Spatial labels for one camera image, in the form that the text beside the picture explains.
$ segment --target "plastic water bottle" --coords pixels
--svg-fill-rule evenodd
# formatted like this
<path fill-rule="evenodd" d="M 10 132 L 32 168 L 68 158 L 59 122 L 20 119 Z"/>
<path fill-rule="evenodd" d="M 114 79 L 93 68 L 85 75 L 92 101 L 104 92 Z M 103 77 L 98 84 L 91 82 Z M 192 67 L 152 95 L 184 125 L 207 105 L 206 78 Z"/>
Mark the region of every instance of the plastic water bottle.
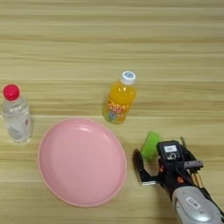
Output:
<path fill-rule="evenodd" d="M 2 115 L 11 139 L 25 142 L 32 134 L 29 105 L 20 96 L 18 86 L 8 85 L 3 89 Z"/>
<path fill-rule="evenodd" d="M 122 73 L 120 80 L 112 84 L 103 115 L 109 123 L 123 123 L 136 98 L 136 75 L 131 71 Z"/>

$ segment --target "white bottle cap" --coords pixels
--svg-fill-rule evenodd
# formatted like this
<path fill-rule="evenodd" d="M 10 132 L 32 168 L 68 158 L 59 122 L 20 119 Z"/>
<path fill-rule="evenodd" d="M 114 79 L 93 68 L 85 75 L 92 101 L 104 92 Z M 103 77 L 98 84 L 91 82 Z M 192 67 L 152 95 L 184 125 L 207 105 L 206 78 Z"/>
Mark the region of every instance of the white bottle cap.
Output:
<path fill-rule="evenodd" d="M 121 77 L 121 82 L 124 84 L 124 85 L 127 85 L 127 86 L 131 86 L 135 83 L 136 81 L 136 75 L 131 72 L 131 71 L 124 71 L 122 73 L 122 77 Z"/>

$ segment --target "water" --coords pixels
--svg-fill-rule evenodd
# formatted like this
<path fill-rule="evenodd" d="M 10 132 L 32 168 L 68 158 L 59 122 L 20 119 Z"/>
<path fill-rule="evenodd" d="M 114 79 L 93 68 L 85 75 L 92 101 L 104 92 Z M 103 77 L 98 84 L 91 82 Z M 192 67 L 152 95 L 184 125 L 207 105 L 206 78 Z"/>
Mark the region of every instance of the water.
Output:
<path fill-rule="evenodd" d="M 3 100 L 2 115 L 8 133 L 15 142 L 26 142 L 32 134 L 29 105 L 21 96 L 15 101 Z"/>

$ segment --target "robotic arm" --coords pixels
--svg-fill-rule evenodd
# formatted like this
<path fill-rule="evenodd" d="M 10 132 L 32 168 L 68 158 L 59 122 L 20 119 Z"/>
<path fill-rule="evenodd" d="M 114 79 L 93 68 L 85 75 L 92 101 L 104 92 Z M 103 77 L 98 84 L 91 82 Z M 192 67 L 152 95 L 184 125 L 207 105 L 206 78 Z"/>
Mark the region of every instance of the robotic arm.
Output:
<path fill-rule="evenodd" d="M 186 148 L 184 139 L 157 144 L 159 173 L 151 176 L 144 169 L 139 150 L 134 152 L 134 164 L 142 184 L 160 184 L 170 195 L 181 224 L 223 224 L 224 213 L 214 203 L 203 186 L 198 170 L 203 163 Z"/>

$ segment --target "green object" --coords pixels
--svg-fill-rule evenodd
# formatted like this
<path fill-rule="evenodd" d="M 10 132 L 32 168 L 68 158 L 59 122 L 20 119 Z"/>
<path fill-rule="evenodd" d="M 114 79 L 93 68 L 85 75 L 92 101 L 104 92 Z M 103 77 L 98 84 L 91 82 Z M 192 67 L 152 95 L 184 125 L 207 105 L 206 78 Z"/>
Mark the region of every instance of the green object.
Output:
<path fill-rule="evenodd" d="M 144 159 L 151 162 L 157 155 L 157 144 L 161 142 L 161 137 L 158 133 L 150 131 L 145 139 L 141 154 Z"/>

